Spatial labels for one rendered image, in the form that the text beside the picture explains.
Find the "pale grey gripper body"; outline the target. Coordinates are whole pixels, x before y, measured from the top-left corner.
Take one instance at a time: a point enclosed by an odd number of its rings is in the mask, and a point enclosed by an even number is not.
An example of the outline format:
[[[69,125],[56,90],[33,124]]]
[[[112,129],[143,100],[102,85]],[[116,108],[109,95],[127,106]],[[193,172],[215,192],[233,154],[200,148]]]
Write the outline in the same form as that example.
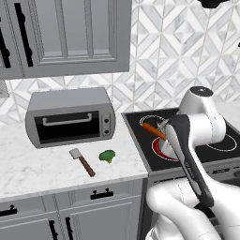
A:
[[[157,126],[157,129],[161,132],[164,132],[165,131],[165,127],[166,125],[168,124],[169,120],[168,119],[165,119],[163,120],[158,126]]]

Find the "orange carrot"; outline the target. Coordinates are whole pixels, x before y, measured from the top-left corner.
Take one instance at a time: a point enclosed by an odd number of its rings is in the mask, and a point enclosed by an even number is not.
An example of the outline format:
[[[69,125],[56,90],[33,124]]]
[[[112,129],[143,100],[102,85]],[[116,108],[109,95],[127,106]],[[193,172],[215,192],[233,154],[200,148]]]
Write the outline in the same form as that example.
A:
[[[147,123],[143,123],[142,124],[142,128],[149,131],[150,133],[158,136],[160,139],[162,139],[163,141],[166,140],[166,136],[165,134],[163,134],[162,132],[158,131],[156,128],[150,126],[149,124]]]

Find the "white pot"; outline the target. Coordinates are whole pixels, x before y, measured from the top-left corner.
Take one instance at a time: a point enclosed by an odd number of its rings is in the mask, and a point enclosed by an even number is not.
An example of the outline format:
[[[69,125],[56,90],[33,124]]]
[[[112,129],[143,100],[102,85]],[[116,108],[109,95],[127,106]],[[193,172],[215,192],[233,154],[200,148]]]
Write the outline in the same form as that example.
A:
[[[159,139],[159,150],[168,158],[177,159],[177,155],[173,151],[171,144],[167,140]]]

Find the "green broccoli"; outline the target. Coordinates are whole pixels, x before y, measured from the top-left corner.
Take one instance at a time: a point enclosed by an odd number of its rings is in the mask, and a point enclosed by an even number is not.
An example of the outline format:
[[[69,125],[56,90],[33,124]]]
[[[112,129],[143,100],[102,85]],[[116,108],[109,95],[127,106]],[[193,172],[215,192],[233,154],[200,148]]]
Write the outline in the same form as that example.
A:
[[[115,157],[115,152],[113,150],[105,150],[104,152],[100,153],[98,158],[102,161],[107,161],[111,163],[113,158]]]

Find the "black hob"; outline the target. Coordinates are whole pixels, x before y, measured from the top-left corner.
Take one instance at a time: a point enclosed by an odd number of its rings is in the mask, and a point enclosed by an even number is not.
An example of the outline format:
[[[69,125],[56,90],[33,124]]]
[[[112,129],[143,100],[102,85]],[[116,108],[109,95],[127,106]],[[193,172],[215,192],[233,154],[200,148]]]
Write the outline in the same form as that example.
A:
[[[158,144],[158,137],[143,128],[143,123],[157,128],[164,120],[173,117],[177,108],[153,110],[145,112],[126,112],[122,116],[130,134],[152,172],[176,169],[181,166],[178,160],[162,157]],[[223,141],[197,146],[195,151],[209,173],[225,173],[240,170],[240,132],[226,122],[226,135]]]

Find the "grey stove front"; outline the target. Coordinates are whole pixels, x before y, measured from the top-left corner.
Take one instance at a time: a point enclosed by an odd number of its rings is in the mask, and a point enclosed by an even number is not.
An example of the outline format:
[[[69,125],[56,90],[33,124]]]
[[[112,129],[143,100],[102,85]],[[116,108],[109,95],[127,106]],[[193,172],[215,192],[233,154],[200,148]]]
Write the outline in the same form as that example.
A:
[[[172,164],[173,168],[168,171],[149,172],[149,178],[143,181],[142,226],[139,228],[140,240],[145,240],[146,235],[150,233],[158,220],[158,214],[154,213],[147,205],[145,199],[147,189],[155,184],[185,177],[179,163],[174,161]],[[240,157],[205,162],[203,167],[215,180],[240,187]]]

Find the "grey drawer front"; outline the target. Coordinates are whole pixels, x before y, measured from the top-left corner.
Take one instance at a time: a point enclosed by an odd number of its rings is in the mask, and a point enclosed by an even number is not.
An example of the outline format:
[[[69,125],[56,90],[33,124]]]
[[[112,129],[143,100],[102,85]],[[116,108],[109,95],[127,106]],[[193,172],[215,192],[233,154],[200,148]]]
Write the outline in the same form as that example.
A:
[[[44,213],[46,210],[43,199],[41,197],[34,197],[10,202],[0,202],[0,211],[8,210],[11,205],[14,205],[18,209],[18,213],[16,215],[0,217],[0,219],[33,216],[34,214]]]
[[[75,203],[88,203],[88,202],[96,202],[96,201],[104,201],[109,199],[121,199],[125,197],[133,197],[140,195],[142,192],[143,180],[131,180],[126,182],[119,182],[114,184],[108,184],[104,186],[97,187],[89,187],[82,188],[75,191]],[[104,192],[105,189],[108,188],[110,191],[114,193],[112,197],[91,200],[90,195],[94,190],[97,192]]]

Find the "black toaster oven door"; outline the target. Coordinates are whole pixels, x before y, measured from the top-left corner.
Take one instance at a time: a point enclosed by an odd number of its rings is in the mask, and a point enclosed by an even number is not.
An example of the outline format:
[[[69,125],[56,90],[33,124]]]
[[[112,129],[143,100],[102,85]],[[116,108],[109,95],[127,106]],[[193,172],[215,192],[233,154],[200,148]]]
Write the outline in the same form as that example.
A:
[[[92,120],[86,123],[44,127],[42,118],[47,117],[49,122],[84,119],[92,114]],[[74,112],[66,114],[45,115],[35,118],[37,133],[41,143],[60,143],[66,141],[96,138],[100,136],[98,111]]]

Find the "grey toaster oven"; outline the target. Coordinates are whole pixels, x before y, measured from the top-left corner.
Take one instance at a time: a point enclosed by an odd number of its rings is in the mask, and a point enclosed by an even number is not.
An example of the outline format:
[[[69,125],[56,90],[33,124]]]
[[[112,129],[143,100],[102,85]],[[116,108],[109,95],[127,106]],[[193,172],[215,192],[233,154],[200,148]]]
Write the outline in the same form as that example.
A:
[[[36,117],[93,111],[98,111],[99,137],[53,143],[41,143],[39,141],[35,123]],[[110,118],[110,123],[105,123],[104,118]],[[36,148],[109,140],[113,137],[115,125],[116,120],[113,105],[104,87],[36,92],[31,96],[25,116],[27,136]],[[110,130],[109,135],[104,134],[105,129]]]

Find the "grey base cupboard door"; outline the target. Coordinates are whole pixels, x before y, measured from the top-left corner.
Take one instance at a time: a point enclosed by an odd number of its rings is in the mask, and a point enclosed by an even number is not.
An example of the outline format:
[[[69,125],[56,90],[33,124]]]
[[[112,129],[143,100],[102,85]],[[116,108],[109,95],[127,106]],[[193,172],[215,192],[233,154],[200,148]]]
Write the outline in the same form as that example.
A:
[[[66,238],[70,217],[74,240],[137,240],[140,203],[137,196],[61,210]]]
[[[0,227],[0,240],[53,240],[48,219]]]

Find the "black extractor hood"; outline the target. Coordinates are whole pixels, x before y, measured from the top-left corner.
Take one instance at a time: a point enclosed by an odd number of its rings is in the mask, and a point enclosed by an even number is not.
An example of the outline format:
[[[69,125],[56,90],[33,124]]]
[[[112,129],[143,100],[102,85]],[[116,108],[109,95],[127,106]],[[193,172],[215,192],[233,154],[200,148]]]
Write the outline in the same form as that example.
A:
[[[227,2],[229,0],[198,0],[203,8],[217,8],[221,3]]]

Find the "wide grey wall cupboard door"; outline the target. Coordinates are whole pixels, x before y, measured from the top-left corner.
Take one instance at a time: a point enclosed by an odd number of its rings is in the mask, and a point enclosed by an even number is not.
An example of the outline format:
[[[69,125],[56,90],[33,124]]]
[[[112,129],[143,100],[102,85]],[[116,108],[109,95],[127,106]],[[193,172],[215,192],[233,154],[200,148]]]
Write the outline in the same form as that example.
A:
[[[131,0],[6,0],[23,78],[129,70]],[[15,12],[25,15],[27,65]]]

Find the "narrow grey wall cupboard door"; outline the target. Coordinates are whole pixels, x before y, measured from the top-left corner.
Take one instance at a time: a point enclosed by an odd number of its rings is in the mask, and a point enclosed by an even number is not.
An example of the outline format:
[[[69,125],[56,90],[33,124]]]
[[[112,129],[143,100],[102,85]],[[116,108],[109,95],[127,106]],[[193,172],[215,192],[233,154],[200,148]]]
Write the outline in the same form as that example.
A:
[[[2,54],[0,53],[0,80],[21,79],[23,77],[23,68],[16,46],[6,0],[0,0],[0,28],[6,47],[10,52],[9,61],[11,64],[11,68],[5,68]]]

